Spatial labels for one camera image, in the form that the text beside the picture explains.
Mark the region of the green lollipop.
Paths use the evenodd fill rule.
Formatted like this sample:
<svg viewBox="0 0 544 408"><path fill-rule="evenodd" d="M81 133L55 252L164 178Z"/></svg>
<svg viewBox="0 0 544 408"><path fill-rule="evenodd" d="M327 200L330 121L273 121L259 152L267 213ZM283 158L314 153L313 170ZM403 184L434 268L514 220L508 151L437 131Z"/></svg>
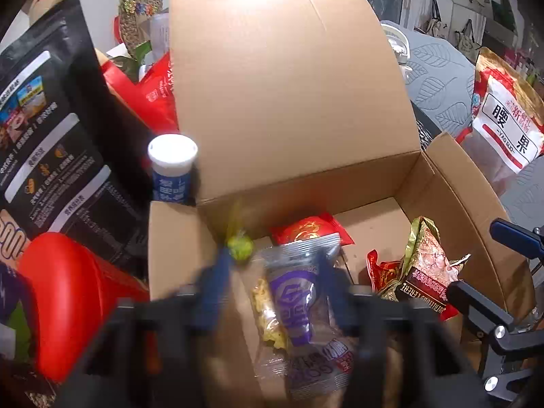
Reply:
<svg viewBox="0 0 544 408"><path fill-rule="evenodd" d="M225 245L232 259L240 266L248 264L254 254L254 242L245 230L240 202L232 204L229 211Z"/></svg>

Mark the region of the brown gold snack packet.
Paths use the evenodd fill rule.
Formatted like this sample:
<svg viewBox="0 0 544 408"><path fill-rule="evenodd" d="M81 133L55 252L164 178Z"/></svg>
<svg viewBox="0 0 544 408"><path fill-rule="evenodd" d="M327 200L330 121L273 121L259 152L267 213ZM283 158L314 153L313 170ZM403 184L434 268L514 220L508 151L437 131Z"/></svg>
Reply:
<svg viewBox="0 0 544 408"><path fill-rule="evenodd" d="M366 256L366 269L373 292L391 301L419 299L435 311L441 321L456 317L458 310L448 302L447 287L459 279L470 258L450 261L441 245L434 221L418 217L412 221L404 256L399 261L380 261L378 252Z"/></svg>

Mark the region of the silver purple snack packet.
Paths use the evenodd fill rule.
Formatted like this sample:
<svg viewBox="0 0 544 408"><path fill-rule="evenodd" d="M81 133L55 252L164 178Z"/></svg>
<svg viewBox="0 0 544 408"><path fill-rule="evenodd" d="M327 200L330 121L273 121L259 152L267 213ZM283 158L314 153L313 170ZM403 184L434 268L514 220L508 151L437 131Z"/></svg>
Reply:
<svg viewBox="0 0 544 408"><path fill-rule="evenodd" d="M272 304L287 342L286 386L293 400L322 396L347 386L355 343L336 326L320 274L334 273L337 233L262 251Z"/></svg>

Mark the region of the waffle snack packet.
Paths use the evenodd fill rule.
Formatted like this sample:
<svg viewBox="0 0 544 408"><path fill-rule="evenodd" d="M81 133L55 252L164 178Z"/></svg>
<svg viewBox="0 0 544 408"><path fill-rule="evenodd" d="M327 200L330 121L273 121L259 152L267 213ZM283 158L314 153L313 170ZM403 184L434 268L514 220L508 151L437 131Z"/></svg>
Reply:
<svg viewBox="0 0 544 408"><path fill-rule="evenodd" d="M290 340L275 311L267 280L258 278L251 289L251 303L259 343L254 359L255 376L260 382L285 378L289 365Z"/></svg>

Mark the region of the red gold snack packet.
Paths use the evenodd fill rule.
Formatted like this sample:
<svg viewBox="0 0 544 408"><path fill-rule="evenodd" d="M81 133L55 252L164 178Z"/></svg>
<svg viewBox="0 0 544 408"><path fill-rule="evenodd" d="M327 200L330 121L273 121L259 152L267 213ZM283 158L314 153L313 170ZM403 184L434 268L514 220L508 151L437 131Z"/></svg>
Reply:
<svg viewBox="0 0 544 408"><path fill-rule="evenodd" d="M344 226L329 213L305 217L290 225L271 227L270 233L271 239L278 245L320 238L335 233L338 233L342 246L354 244L354 240Z"/></svg>

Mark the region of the grey chair cover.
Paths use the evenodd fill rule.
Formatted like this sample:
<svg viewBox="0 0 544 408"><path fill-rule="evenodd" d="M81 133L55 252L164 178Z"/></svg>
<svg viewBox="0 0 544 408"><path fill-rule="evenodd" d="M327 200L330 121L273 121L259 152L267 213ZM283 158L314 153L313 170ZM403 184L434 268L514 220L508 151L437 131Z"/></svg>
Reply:
<svg viewBox="0 0 544 408"><path fill-rule="evenodd" d="M544 221L544 160L539 157L516 177L500 197L512 222L532 230Z"/></svg>
<svg viewBox="0 0 544 408"><path fill-rule="evenodd" d="M408 66L399 65L419 129L421 146L442 132L453 137L470 124L474 65L447 40L408 31L392 21L408 38Z"/></svg>

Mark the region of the cashew nut bag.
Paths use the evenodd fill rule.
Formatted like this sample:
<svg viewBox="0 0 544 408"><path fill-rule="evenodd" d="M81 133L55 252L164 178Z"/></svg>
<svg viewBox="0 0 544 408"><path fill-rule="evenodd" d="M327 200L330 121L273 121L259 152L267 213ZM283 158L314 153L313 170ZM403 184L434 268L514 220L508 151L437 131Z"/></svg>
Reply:
<svg viewBox="0 0 544 408"><path fill-rule="evenodd" d="M497 195L543 154L542 98L487 47L475 65L471 120L456 142Z"/></svg>

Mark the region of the red canister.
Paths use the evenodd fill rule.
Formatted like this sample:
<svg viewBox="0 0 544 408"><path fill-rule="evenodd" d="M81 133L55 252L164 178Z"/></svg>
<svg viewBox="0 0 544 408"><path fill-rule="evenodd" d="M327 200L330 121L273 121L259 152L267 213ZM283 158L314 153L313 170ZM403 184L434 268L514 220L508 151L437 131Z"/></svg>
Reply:
<svg viewBox="0 0 544 408"><path fill-rule="evenodd" d="M61 383L120 299L149 300L135 277L68 236L38 236L18 262L35 304L37 369Z"/></svg>

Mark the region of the grey chair cover far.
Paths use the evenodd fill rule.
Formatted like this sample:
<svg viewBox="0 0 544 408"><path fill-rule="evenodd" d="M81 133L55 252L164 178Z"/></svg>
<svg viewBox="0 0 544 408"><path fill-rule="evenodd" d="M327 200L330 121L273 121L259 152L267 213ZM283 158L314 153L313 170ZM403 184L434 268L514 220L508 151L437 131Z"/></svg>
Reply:
<svg viewBox="0 0 544 408"><path fill-rule="evenodd" d="M442 132L453 137L470 124L474 65L447 40L408 31L392 21L408 38L408 66L399 65L419 129L421 146Z"/></svg>

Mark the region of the black snack pouch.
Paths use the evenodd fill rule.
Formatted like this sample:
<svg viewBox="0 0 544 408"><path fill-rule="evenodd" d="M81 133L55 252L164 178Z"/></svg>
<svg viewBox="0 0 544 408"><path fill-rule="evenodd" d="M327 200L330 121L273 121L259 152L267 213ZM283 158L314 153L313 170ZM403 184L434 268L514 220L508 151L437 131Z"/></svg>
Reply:
<svg viewBox="0 0 544 408"><path fill-rule="evenodd" d="M63 0L1 54L1 259L68 236L148 276L145 127L108 90L80 0Z"/></svg>

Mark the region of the red gift bag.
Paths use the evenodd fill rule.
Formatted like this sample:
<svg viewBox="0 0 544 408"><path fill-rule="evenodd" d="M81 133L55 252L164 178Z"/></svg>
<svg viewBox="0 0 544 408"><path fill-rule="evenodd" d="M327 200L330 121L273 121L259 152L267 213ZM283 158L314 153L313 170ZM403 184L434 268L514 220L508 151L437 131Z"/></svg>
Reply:
<svg viewBox="0 0 544 408"><path fill-rule="evenodd" d="M169 53L165 53L152 65L138 83L133 83L113 60L103 53L97 53L97 57L110 93L133 116L156 135L179 131Z"/></svg>

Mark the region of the tote bag right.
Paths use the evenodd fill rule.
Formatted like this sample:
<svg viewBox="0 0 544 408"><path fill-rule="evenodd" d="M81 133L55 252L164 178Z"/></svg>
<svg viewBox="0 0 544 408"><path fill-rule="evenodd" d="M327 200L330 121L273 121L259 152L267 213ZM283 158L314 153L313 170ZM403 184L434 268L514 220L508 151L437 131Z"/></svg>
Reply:
<svg viewBox="0 0 544 408"><path fill-rule="evenodd" d="M461 31L455 31L456 49L466 57L473 65L478 60L482 45L479 44L474 36L472 20L469 18Z"/></svg>

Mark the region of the tote bag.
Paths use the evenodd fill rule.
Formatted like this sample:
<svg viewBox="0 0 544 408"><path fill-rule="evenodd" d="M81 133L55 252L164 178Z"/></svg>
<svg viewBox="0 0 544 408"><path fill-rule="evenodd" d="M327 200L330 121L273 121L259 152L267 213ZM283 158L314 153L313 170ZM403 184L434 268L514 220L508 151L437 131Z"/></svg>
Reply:
<svg viewBox="0 0 544 408"><path fill-rule="evenodd" d="M482 45L479 44L474 36L472 20L469 18L461 31L455 31L456 49L466 57L473 65L478 60Z"/></svg>
<svg viewBox="0 0 544 408"><path fill-rule="evenodd" d="M422 24L420 32L434 38L447 38L448 25L442 21L437 0L430 0L430 18Z"/></svg>

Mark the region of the tote bag left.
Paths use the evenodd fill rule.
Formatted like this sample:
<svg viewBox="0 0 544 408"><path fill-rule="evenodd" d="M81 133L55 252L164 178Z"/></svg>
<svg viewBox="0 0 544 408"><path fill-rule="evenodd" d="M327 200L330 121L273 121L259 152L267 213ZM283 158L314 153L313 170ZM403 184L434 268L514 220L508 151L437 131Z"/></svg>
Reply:
<svg viewBox="0 0 544 408"><path fill-rule="evenodd" d="M430 18L422 24L420 32L434 38L447 38L448 25L442 21L437 0L430 0Z"/></svg>

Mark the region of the woven round mat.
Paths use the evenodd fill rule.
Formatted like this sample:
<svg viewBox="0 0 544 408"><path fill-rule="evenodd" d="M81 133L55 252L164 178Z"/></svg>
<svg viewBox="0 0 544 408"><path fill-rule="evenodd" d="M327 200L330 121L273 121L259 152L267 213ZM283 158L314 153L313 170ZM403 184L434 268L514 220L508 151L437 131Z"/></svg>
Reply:
<svg viewBox="0 0 544 408"><path fill-rule="evenodd" d="M162 0L119 0L118 17L121 40L135 58L136 48L149 40L141 25L163 9Z"/></svg>

